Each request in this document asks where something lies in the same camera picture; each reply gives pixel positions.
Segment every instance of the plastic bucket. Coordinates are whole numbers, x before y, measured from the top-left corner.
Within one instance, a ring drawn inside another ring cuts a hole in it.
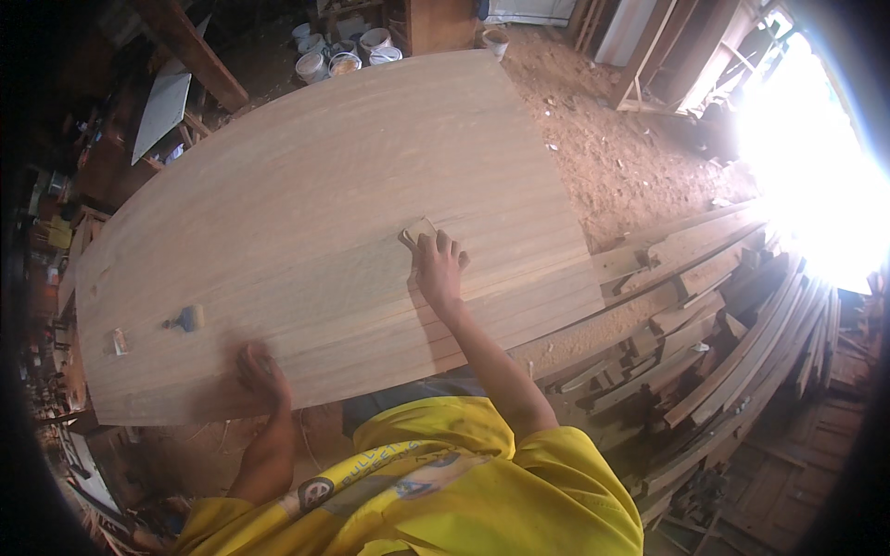
[[[301,54],[306,54],[308,52],[318,52],[319,54],[323,54],[327,48],[328,43],[325,42],[324,37],[319,33],[301,38],[296,46],[296,50]]]
[[[504,52],[506,52],[506,47],[510,44],[510,37],[504,31],[489,29],[482,33],[482,41],[489,47],[489,50],[491,50],[498,61],[504,59]]]
[[[379,66],[388,61],[401,60],[401,50],[395,46],[381,46],[374,49],[368,57],[372,66]]]
[[[362,35],[361,39],[359,39],[359,43],[361,44],[361,47],[365,49],[365,52],[371,54],[378,48],[392,46],[392,37],[388,30],[378,27],[376,29],[371,29]]]
[[[294,38],[294,42],[296,44],[300,44],[301,38],[306,38],[312,33],[312,28],[309,26],[309,23],[304,23],[303,25],[297,25],[294,27],[294,30],[290,32],[290,36]]]
[[[355,41],[351,41],[349,39],[345,39],[340,41],[339,43],[334,43],[333,45],[331,45],[331,53],[336,55],[340,52],[351,52],[358,56],[359,47],[355,44]]]
[[[344,76],[359,69],[361,69],[361,58],[352,52],[334,54],[328,64],[328,73],[331,77]]]
[[[308,85],[328,78],[328,66],[320,52],[307,52],[296,61],[296,74]]]

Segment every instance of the stack of lumber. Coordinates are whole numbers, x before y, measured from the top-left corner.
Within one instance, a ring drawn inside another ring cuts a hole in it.
[[[784,383],[797,399],[839,384],[837,289],[776,244],[757,201],[627,234],[593,256],[606,308],[512,350],[607,457],[648,450],[623,480],[652,519]]]

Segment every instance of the workshop floor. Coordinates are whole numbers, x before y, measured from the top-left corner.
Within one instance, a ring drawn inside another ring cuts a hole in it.
[[[245,36],[221,55],[250,93],[250,109],[303,86],[294,75],[290,27],[285,20],[269,24],[256,38]],[[758,195],[741,165],[721,168],[696,154],[685,139],[688,122],[600,106],[597,98],[606,97],[618,81],[616,69],[592,68],[586,56],[558,40],[558,32],[522,25],[505,31],[511,42],[503,67],[540,126],[542,148],[552,144],[558,149],[551,150],[551,156],[591,253],[610,248],[625,232],[704,212],[714,197],[740,202]],[[229,119],[218,117],[215,125]],[[208,120],[214,126],[214,119]],[[551,401],[562,423],[586,423],[571,399]],[[312,455],[324,468],[351,453],[351,442],[340,433],[339,404],[302,413],[306,441],[298,439],[295,485],[317,471]],[[300,431],[300,412],[294,412],[294,419]],[[136,448],[164,494],[224,495],[244,448],[263,422],[256,418],[206,427],[145,428]],[[628,433],[621,429],[608,433]],[[588,433],[597,441],[606,432]]]

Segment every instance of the wood grain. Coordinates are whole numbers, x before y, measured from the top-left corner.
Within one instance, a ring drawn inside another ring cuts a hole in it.
[[[294,407],[464,364],[397,240],[422,216],[471,254],[462,294],[502,347],[602,308],[539,130],[490,52],[366,68],[271,102],[189,149],[78,262],[100,423],[262,413],[234,379],[247,340],[267,343]],[[193,303],[204,306],[204,328],[161,328]],[[108,344],[115,328],[125,356]]]

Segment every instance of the sawdust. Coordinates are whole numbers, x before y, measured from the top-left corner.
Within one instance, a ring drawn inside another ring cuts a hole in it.
[[[559,149],[551,156],[591,254],[625,232],[706,212],[714,197],[759,196],[742,165],[723,169],[692,149],[688,122],[600,106],[597,98],[608,97],[619,68],[590,68],[587,56],[532,26],[504,31],[510,46],[502,65],[542,143]]]

